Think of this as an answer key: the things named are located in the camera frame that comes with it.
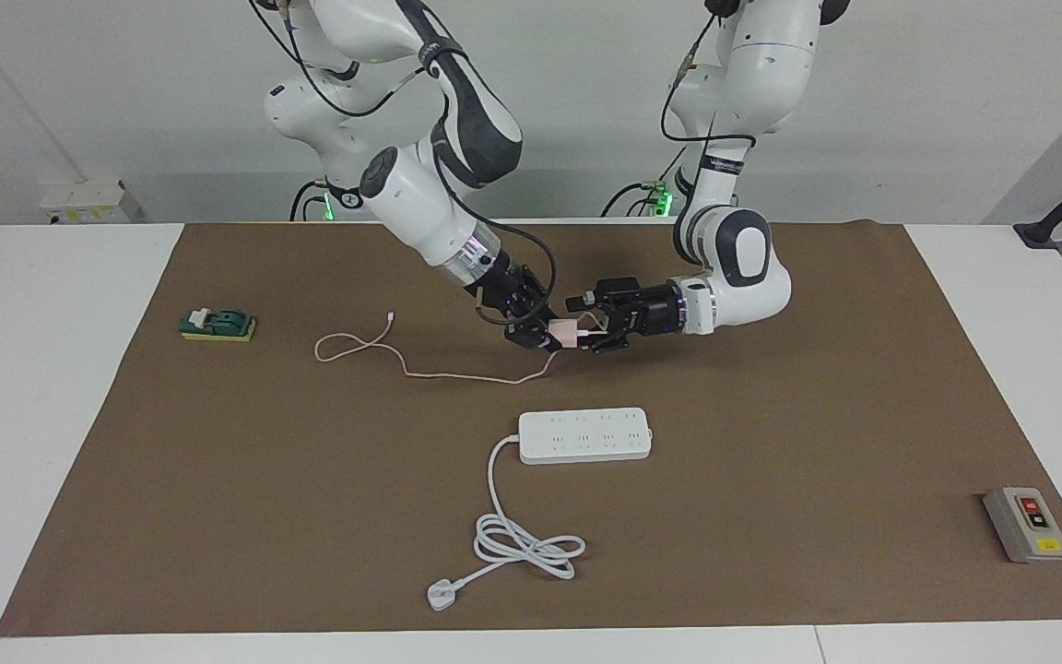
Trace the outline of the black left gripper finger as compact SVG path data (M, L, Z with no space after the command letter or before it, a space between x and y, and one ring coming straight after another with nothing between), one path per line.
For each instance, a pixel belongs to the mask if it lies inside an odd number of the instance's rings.
M627 350L631 342L628 340L631 328L620 323L599 327L594 326L587 329L586 350L594 354L602 354L614 351Z
M617 307L632 302L640 293L640 282L634 277L597 280L593 289L583 291L576 297L566 297L566 310L582 312L601 306Z

